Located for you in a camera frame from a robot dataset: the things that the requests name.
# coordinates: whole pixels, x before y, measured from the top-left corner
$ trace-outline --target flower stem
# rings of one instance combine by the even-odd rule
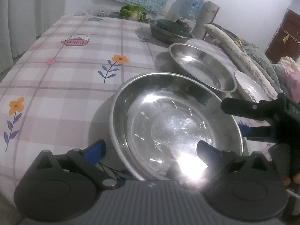
[[[9,140],[11,139],[11,132],[13,131],[13,127],[14,127],[14,123],[15,123],[16,114],[17,114],[17,111],[15,111],[15,116],[13,117],[13,125],[11,126],[10,134],[9,134],[8,141],[7,141],[8,143],[9,143]]]
[[[110,68],[109,68],[109,70],[106,72],[106,75],[105,75],[105,78],[104,78],[104,82],[103,82],[103,83],[105,83],[107,74],[109,73],[109,71],[111,70],[111,68],[116,64],[116,62],[117,62],[117,61],[115,61],[114,64],[111,65]]]

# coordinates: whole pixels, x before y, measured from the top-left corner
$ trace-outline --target brown door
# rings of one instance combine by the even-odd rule
[[[289,39],[284,43],[283,39],[288,34],[290,34]],[[297,60],[300,55],[300,15],[291,10],[287,12],[265,54],[273,63],[278,63],[280,58],[286,56]]]

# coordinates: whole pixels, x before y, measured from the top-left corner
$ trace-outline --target empty metal bowl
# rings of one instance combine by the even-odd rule
[[[231,72],[197,47],[175,43],[170,45],[169,53],[178,73],[209,86],[213,91],[231,93],[236,90],[236,80]]]
[[[208,88],[174,73],[131,78],[115,93],[109,113],[112,143],[139,180],[197,179],[207,167],[197,156],[204,140],[219,150],[243,152],[233,116]]]
[[[194,35],[190,33],[190,37],[184,37],[180,35],[176,35],[174,33],[171,33],[169,31],[163,30],[156,26],[157,20],[150,20],[150,29],[152,36],[155,39],[158,39],[166,44],[173,44],[173,43],[186,43],[188,40],[194,39]]]

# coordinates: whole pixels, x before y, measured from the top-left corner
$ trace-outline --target stainless steel bowl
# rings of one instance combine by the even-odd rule
[[[165,30],[157,27],[156,22],[157,22],[157,20],[150,20],[149,21],[152,36],[155,39],[158,39],[158,40],[160,40],[164,43],[167,43],[167,44],[183,43],[184,44],[188,40],[192,40],[192,39],[195,38],[192,33],[190,33],[191,37],[183,37],[183,36],[171,33],[169,31],[165,31]]]
[[[236,91],[236,80],[231,72],[206,52],[194,46],[175,43],[170,45],[169,53],[178,73],[211,87],[213,91]]]
[[[219,150],[243,152],[233,116],[208,88],[174,73],[131,78],[115,93],[109,129],[112,143],[139,180],[196,178],[205,164],[197,157],[200,140]]]

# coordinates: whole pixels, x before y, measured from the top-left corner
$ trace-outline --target checkered tablecloth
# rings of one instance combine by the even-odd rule
[[[190,44],[237,70],[221,49]],[[13,202],[19,180],[45,149],[65,154],[104,139],[104,162],[125,168],[109,136],[112,96],[133,76],[172,71],[167,51],[147,24],[89,16],[57,21],[0,83],[0,192]]]

